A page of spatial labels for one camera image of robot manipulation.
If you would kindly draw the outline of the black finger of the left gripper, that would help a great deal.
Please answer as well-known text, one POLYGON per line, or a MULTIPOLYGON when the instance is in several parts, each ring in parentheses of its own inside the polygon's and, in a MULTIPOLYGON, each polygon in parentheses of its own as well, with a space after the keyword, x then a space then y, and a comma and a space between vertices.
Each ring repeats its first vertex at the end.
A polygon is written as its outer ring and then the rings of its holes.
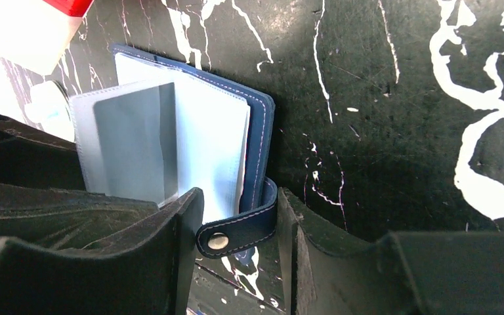
POLYGON ((148 201, 87 192, 71 142, 0 114, 0 236, 81 249, 157 211, 148 201))

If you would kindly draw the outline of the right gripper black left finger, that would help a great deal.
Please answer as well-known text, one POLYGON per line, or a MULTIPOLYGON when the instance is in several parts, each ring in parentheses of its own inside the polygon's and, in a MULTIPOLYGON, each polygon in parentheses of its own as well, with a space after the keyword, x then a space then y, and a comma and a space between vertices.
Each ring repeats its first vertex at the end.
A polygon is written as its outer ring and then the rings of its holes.
POLYGON ((193 188, 82 249, 0 236, 0 314, 185 314, 202 214, 193 188))

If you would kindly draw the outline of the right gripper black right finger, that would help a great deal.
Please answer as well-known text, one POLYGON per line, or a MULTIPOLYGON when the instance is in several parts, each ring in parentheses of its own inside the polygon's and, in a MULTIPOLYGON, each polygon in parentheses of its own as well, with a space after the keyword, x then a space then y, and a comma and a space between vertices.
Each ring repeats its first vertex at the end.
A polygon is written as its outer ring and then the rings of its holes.
POLYGON ((390 232, 369 243, 278 191, 288 314, 504 314, 504 232, 390 232))

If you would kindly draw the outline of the blue toothbrush blister pack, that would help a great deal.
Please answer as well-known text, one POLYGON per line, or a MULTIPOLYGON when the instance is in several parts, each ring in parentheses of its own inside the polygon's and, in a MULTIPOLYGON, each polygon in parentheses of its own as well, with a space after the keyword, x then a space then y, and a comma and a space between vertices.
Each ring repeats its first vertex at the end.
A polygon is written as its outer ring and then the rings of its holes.
POLYGON ((24 106, 26 117, 40 124, 43 131, 55 137, 75 142, 68 96, 60 84, 45 81, 30 88, 31 102, 24 106))

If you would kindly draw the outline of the grey card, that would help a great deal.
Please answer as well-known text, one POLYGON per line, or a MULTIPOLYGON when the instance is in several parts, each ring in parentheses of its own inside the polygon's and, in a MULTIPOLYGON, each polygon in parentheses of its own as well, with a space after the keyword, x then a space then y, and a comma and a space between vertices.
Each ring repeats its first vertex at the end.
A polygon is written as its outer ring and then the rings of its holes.
POLYGON ((105 192, 162 203, 178 194, 173 83, 97 102, 105 192))

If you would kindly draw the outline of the navy blue card holder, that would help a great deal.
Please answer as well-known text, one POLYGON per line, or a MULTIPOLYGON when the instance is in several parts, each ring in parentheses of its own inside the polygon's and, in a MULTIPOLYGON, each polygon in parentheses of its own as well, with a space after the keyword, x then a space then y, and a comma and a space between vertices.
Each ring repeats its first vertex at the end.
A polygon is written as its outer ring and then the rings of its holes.
POLYGON ((266 176, 275 104, 262 92, 183 62, 125 45, 113 49, 118 84, 70 99, 75 142, 85 187, 105 192, 103 155, 94 105, 112 97, 173 83, 178 194, 204 196, 196 234, 210 259, 233 256, 257 263, 257 246, 274 235, 277 186, 266 176))

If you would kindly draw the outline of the white plastic bin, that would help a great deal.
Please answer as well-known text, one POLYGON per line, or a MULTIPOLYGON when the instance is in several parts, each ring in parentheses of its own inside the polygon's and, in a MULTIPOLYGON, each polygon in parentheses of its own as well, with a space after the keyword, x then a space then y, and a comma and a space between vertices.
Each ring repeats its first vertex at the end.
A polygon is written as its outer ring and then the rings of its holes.
POLYGON ((50 75, 83 17, 65 15, 44 1, 0 1, 0 57, 50 75))

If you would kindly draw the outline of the red plastic bin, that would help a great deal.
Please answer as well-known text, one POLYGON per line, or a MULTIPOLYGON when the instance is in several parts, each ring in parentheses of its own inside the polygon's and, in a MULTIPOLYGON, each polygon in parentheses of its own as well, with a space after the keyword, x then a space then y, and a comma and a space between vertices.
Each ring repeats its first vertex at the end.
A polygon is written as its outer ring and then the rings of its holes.
POLYGON ((83 17, 93 0, 44 0, 47 4, 68 16, 83 17))

